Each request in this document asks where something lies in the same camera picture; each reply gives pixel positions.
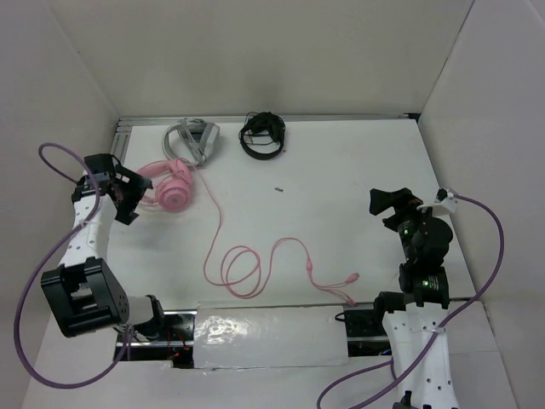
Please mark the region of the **pink headphones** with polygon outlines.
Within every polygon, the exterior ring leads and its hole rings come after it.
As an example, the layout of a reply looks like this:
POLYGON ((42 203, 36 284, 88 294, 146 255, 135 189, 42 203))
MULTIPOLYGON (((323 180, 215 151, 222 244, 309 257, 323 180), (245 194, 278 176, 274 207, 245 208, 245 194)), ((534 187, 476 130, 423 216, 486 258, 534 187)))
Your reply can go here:
POLYGON ((181 158, 152 162, 136 173, 152 181, 152 193, 144 195, 141 206, 178 213, 190 204, 192 173, 181 158))

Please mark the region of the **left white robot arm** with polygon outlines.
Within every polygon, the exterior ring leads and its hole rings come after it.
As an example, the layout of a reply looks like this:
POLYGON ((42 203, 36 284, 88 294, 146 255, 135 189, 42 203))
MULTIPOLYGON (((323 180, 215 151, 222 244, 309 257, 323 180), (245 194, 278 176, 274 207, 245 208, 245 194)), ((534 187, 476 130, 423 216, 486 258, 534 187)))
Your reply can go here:
POLYGON ((89 173, 72 194, 77 232, 57 268, 43 273, 41 287, 65 337, 132 325, 150 340, 168 330, 168 319, 153 295, 131 297, 107 264, 112 224, 130 225, 152 183, 109 154, 87 156, 89 173))

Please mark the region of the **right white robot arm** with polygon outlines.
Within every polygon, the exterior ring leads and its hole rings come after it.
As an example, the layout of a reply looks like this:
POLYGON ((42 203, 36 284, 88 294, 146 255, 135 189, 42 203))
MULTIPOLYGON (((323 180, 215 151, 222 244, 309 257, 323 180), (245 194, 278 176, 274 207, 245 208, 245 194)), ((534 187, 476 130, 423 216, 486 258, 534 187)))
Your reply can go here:
POLYGON ((385 192, 370 190, 370 213, 395 232, 404 252, 399 266, 398 292, 382 291, 374 301, 371 323, 387 334, 396 383, 395 408, 457 408, 452 384, 446 329, 450 289, 443 266, 453 240, 444 220, 433 207, 408 188, 385 192))

